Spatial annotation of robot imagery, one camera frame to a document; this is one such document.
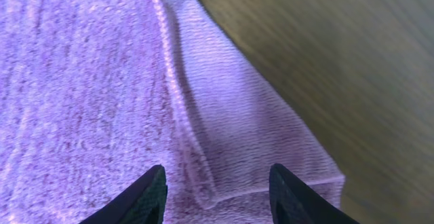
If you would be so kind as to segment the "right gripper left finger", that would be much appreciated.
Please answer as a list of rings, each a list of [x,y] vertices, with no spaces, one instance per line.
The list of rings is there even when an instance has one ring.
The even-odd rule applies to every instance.
[[[162,224],[166,200],[165,168],[155,165],[79,224]]]

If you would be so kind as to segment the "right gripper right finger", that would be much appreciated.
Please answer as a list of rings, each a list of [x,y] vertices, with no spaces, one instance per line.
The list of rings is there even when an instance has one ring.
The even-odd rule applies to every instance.
[[[271,166],[269,197],[274,224],[359,224],[281,164]]]

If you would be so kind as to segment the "purple microfiber cloth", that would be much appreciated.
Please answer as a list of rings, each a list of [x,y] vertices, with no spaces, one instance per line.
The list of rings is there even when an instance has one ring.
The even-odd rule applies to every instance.
[[[155,164],[166,223],[270,223],[344,175],[197,0],[1,0],[1,222],[78,223]]]

